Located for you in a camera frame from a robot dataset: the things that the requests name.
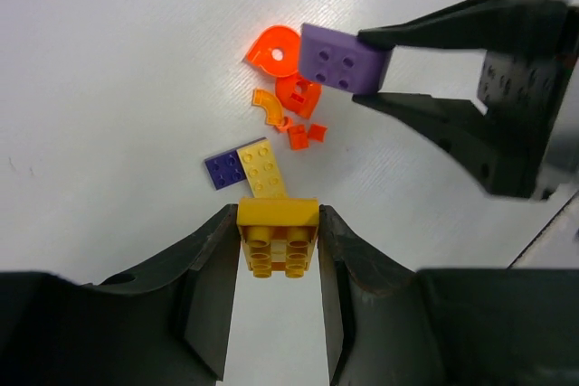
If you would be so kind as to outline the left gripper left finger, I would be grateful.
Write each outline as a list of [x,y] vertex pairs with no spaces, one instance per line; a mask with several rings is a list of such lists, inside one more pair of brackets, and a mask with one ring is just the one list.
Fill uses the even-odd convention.
[[214,385],[224,376],[237,208],[98,285],[1,276],[4,385]]

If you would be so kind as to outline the yellow duplo brick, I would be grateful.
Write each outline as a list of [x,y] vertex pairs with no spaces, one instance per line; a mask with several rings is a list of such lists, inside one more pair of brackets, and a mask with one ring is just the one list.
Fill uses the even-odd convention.
[[282,272],[302,278],[318,239],[316,199],[243,198],[236,224],[249,271],[256,278]]

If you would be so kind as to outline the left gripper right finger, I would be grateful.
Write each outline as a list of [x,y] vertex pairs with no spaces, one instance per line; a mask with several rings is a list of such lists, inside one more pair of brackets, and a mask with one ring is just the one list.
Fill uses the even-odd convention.
[[573,269],[400,265],[319,209],[333,385],[575,385]]

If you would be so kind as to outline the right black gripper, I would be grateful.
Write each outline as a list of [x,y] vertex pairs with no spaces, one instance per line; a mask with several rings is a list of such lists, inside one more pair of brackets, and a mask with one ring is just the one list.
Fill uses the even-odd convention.
[[[553,58],[494,52],[556,52],[568,18],[570,39]],[[486,50],[477,97],[380,92],[352,100],[428,139],[494,196],[544,201],[578,184],[578,6],[559,0],[466,0],[405,24],[364,29],[358,41]]]

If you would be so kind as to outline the light purple duplo brick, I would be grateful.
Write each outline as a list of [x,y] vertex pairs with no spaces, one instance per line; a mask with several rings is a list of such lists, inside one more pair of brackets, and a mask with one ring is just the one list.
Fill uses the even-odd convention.
[[375,94],[391,57],[390,50],[371,48],[353,34],[301,25],[298,72],[306,80],[351,94]]

